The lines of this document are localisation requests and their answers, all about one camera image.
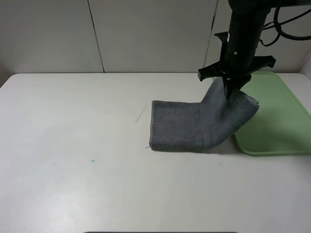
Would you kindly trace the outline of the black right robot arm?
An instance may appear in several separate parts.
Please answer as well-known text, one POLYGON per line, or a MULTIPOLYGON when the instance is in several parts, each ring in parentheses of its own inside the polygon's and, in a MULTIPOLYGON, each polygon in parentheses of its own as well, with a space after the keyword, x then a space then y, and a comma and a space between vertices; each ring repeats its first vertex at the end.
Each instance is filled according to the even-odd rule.
POLYGON ((294 36, 282 30, 278 20, 282 7, 310 5, 309 0, 231 0, 232 10, 229 30, 217 33, 222 43, 220 60, 198 70, 198 78, 221 77, 225 97, 229 98, 233 90, 241 89, 252 78, 252 73, 264 67, 273 68, 276 60, 273 56, 256 56, 258 43, 267 15, 275 9, 273 28, 277 37, 294 41, 310 40, 310 36, 294 36))

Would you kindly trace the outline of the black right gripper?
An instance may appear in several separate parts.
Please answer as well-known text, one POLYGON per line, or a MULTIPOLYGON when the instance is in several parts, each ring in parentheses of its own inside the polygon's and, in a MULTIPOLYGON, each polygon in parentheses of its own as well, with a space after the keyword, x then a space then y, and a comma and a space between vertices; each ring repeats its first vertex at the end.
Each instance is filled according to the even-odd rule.
POLYGON ((224 95, 228 99, 239 95, 241 88, 250 81, 251 74, 261 68, 273 68, 276 59, 271 56, 255 56, 259 36, 251 33, 216 33, 222 43, 220 60, 198 70, 198 78, 222 77, 224 95))

